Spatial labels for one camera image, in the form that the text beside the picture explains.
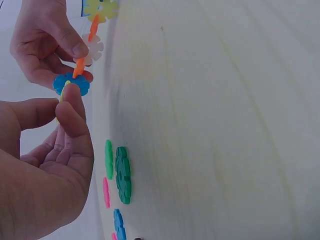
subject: plastic snowflake toy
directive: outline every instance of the plastic snowflake toy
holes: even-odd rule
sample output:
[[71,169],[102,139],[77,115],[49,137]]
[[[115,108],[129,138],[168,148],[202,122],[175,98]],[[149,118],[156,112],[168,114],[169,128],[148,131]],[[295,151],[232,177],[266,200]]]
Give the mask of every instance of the plastic snowflake toy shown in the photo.
[[91,65],[93,61],[98,61],[102,56],[101,52],[104,50],[104,44],[100,42],[100,37],[94,35],[92,41],[89,41],[89,35],[89,33],[82,35],[82,39],[89,49],[88,55],[84,58],[85,66]]
[[76,78],[72,77],[72,73],[58,75],[53,82],[53,89],[58,95],[61,95],[62,90],[65,87],[67,81],[70,81],[72,84],[77,84],[80,88],[81,96],[84,96],[88,93],[90,88],[90,83],[82,75],[78,75]]
[[116,10],[118,9],[118,3],[113,0],[88,0],[87,5],[84,7],[84,13],[90,14],[88,19],[92,22],[96,15],[99,15],[98,22],[106,22],[106,18],[112,19],[116,16]]

